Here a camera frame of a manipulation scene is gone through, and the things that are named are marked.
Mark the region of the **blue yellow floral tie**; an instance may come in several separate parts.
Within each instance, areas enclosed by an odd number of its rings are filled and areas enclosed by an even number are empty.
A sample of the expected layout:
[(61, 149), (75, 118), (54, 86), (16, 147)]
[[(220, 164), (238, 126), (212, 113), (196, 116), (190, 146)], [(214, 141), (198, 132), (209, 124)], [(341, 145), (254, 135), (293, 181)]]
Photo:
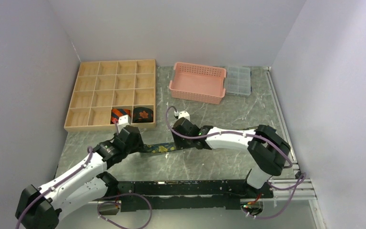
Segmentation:
[(140, 153), (167, 153), (178, 150), (175, 143), (159, 143), (153, 145), (144, 145), (139, 150)]

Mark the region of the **orange navy striped tie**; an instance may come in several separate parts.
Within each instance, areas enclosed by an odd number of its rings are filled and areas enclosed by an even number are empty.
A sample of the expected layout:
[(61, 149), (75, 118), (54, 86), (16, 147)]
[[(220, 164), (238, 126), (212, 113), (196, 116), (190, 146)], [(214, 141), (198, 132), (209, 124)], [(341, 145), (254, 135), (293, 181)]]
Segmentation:
[(124, 108), (113, 108), (111, 110), (111, 119), (110, 119), (111, 124), (116, 124), (119, 118), (124, 115), (128, 115), (131, 118), (132, 117), (131, 110)]

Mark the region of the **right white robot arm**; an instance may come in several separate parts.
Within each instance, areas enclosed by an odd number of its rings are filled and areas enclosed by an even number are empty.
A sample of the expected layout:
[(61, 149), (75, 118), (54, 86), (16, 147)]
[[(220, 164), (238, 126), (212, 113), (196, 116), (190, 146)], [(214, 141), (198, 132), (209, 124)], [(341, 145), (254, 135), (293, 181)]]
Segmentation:
[(249, 198), (257, 197), (271, 177), (292, 166), (288, 156), (290, 145), (268, 125), (259, 125), (254, 130), (225, 130), (209, 125), (199, 128), (182, 117), (169, 129), (178, 148), (247, 151), (256, 162), (243, 186)]

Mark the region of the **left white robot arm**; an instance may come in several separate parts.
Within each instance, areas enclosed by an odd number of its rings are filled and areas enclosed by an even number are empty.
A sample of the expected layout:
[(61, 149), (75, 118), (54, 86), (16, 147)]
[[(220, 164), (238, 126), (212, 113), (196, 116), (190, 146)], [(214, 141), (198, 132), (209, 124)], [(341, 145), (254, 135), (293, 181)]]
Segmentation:
[(88, 147), (87, 156), (54, 180), (21, 193), (15, 212), (16, 228), (54, 229), (67, 213), (85, 203), (120, 193), (119, 182), (108, 169), (144, 147), (139, 128), (127, 125), (113, 139)]

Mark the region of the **dark rolled tie orange leaf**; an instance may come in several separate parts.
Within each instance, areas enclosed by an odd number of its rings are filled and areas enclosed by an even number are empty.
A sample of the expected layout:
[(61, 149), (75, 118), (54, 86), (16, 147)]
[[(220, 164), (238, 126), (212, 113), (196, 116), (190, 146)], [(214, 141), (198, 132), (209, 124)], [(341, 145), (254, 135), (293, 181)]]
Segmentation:
[(132, 114), (133, 123), (152, 123), (154, 121), (154, 111), (147, 107), (135, 107)]

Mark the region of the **pink plastic basket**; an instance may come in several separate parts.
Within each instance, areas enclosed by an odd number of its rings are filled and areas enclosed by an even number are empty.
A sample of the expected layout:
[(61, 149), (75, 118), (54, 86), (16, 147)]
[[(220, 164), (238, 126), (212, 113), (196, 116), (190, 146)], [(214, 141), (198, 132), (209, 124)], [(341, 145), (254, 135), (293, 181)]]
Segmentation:
[(208, 104), (220, 104), (225, 96), (224, 68), (176, 62), (174, 76), (169, 90), (176, 99), (184, 99)]

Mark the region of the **wooden compartment tray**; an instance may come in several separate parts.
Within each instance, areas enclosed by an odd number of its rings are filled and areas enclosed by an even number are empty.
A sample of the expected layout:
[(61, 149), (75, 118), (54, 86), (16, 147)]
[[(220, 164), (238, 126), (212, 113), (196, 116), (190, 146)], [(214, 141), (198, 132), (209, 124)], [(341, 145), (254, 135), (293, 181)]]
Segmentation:
[(152, 123), (133, 123), (139, 128), (156, 126), (156, 61), (122, 60), (82, 62), (72, 92), (64, 128), (68, 132), (108, 131), (113, 108), (147, 107)]

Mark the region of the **clear plastic organizer box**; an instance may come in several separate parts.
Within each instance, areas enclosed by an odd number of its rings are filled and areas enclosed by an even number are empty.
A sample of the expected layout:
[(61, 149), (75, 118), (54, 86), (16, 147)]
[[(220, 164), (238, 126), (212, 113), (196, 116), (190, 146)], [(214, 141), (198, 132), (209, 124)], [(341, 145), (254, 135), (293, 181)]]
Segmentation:
[(249, 67), (226, 67), (227, 75), (224, 88), (228, 94), (249, 96), (251, 94), (251, 69)]

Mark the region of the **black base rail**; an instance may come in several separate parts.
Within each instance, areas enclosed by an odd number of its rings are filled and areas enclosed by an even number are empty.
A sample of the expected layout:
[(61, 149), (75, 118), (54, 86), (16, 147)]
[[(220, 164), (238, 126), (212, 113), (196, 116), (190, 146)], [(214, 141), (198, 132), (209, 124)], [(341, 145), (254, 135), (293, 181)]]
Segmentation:
[(101, 200), (118, 200), (122, 212), (153, 209), (225, 208), (238, 210), (247, 201), (273, 198), (273, 191), (250, 187), (241, 179), (120, 181)]

